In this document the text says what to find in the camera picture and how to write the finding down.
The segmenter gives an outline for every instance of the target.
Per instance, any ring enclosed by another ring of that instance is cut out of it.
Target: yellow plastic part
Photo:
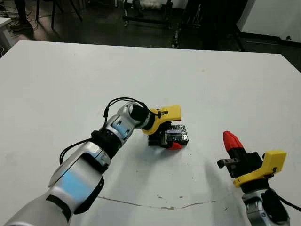
[[[174,106],[167,106],[167,107],[162,107],[160,110],[157,109],[150,109],[153,113],[158,114],[159,111],[161,112],[168,112],[168,113],[163,113],[161,115],[161,118],[158,116],[155,116],[155,122],[153,126],[149,130],[142,129],[143,133],[146,133],[147,135],[151,135],[157,131],[159,128],[159,125],[166,121],[180,121],[181,120],[181,106],[180,105],[174,105]]]
[[[266,175],[279,173],[282,170],[285,157],[286,152],[284,151],[267,151],[264,154],[263,163],[259,169],[236,178],[233,184],[235,187],[240,187],[241,184],[251,180],[264,179]]]

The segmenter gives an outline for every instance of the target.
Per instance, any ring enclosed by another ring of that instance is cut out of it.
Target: white wall
[[[249,0],[238,22],[241,32],[301,42],[300,0]]]

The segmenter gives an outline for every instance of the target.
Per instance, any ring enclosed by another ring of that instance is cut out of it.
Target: table surface
[[[0,225],[47,190],[61,150],[100,128],[108,101],[123,96],[180,104],[190,141],[168,151],[135,131],[72,226],[249,226],[243,193],[216,164],[228,158],[225,130],[249,152],[287,151],[270,185],[301,204],[301,75],[281,55],[20,41],[0,68]]]
[[[0,17],[0,27],[3,27],[3,26],[7,25],[10,22],[11,22],[10,18]]]

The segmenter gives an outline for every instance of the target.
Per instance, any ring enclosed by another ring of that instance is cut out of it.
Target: dark floor
[[[170,48],[173,40],[173,30],[165,28],[159,24],[146,24],[131,22],[128,27],[124,27],[122,20],[122,10],[113,7],[112,0],[91,0],[85,8],[80,9],[83,17],[81,22],[68,0],[61,0],[64,14],[56,8],[55,30],[50,27],[52,3],[41,1],[40,18],[36,23],[35,11],[36,1],[27,0],[26,10],[33,32],[12,33],[16,40],[39,40],[39,41],[59,41],[85,44],[103,44],[117,46],[137,46]],[[14,10],[14,2],[6,0],[7,10]],[[155,19],[161,18],[160,12],[147,11],[145,17]],[[179,21],[180,10],[173,11],[173,22]],[[280,45],[279,42],[261,38],[240,37],[245,51],[262,53],[280,53],[289,60],[299,71],[301,71],[301,47]],[[179,48],[203,49],[200,41],[200,34],[197,31],[183,31],[179,39]],[[233,36],[228,36],[219,41],[219,50],[241,51]]]

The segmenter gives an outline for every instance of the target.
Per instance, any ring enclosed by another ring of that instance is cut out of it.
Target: red fingertip
[[[169,148],[169,150],[177,150],[177,149],[181,149],[182,146],[176,142],[173,142],[173,145]]]
[[[243,145],[241,144],[241,142],[239,141],[237,136],[235,136],[234,134],[232,134],[229,131],[224,132],[224,144],[225,144],[225,148],[226,148],[227,152],[231,148],[236,148],[236,147],[243,148]]]

